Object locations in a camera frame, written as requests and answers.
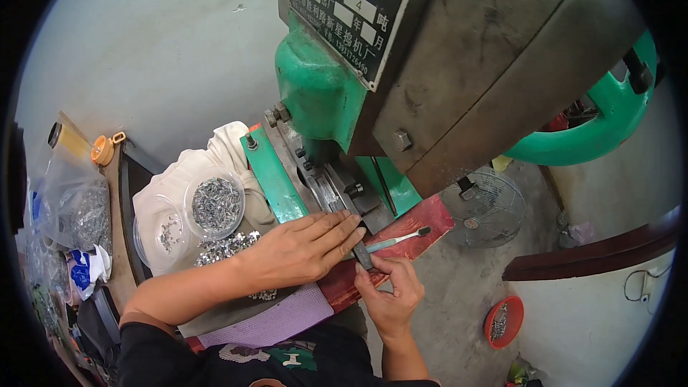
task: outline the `fan guard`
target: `fan guard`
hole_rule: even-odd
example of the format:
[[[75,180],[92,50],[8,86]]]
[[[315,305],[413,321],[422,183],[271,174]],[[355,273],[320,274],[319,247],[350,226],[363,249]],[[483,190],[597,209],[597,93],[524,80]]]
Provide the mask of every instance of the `fan guard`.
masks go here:
[[[487,166],[471,172],[468,178],[475,183],[475,195],[468,201],[461,199],[458,184],[440,192],[455,223],[448,236],[471,248],[507,244],[518,234],[525,215],[521,192],[509,177]]]

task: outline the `red wooden board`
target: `red wooden board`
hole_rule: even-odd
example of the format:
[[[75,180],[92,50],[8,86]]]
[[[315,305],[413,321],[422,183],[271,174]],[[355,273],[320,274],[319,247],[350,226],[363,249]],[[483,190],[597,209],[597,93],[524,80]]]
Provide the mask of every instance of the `red wooden board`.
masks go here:
[[[403,237],[419,228],[430,226],[432,232],[425,236],[403,240],[375,253],[380,257],[406,257],[412,261],[454,227],[451,218],[440,197],[435,194],[418,203],[397,221],[371,237],[365,244],[372,245],[386,239]],[[353,305],[360,298],[358,290],[354,287],[355,264],[355,260],[341,262],[317,282],[335,314]],[[371,275],[376,287],[387,281],[387,277],[382,273]]]

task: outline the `electrical outlet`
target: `electrical outlet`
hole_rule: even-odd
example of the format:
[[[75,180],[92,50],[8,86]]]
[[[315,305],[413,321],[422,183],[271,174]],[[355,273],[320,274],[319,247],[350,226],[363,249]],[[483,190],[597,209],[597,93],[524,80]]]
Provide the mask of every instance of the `electrical outlet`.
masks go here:
[[[652,289],[654,288],[654,280],[652,276],[645,272],[645,277],[642,279],[642,290],[641,290],[641,302],[647,302],[650,295],[652,295]]]

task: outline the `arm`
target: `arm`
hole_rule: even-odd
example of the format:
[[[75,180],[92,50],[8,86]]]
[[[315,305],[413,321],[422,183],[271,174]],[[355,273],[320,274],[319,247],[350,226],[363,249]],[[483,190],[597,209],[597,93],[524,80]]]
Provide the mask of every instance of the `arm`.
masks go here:
[[[383,340],[383,377],[389,381],[430,379],[411,331],[401,338]]]
[[[360,241],[349,211],[321,212],[269,231],[251,248],[203,267],[148,279],[125,306],[120,325],[152,324],[168,333],[222,302],[318,280]]]
[[[354,283],[383,340],[383,377],[388,381],[431,379],[411,336],[411,316],[425,288],[408,259],[374,254],[371,259],[377,269],[390,275],[393,293],[375,288],[368,272],[358,263]]]

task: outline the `red bowl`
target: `red bowl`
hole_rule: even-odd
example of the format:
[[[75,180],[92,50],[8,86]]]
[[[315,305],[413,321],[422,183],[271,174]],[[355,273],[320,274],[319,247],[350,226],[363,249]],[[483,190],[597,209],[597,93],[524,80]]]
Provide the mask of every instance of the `red bowl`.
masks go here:
[[[490,339],[492,334],[492,322],[495,320],[495,315],[497,314],[499,309],[505,303],[506,330],[504,331],[504,334],[501,338],[497,338],[493,341]],[[514,338],[516,338],[516,335],[518,335],[518,331],[521,329],[521,324],[523,324],[523,316],[523,302],[518,296],[509,296],[500,303],[493,306],[490,312],[487,313],[487,317],[485,318],[485,324],[483,325],[485,337],[487,338],[487,342],[490,343],[490,346],[495,350],[499,350],[509,345],[514,340]]]

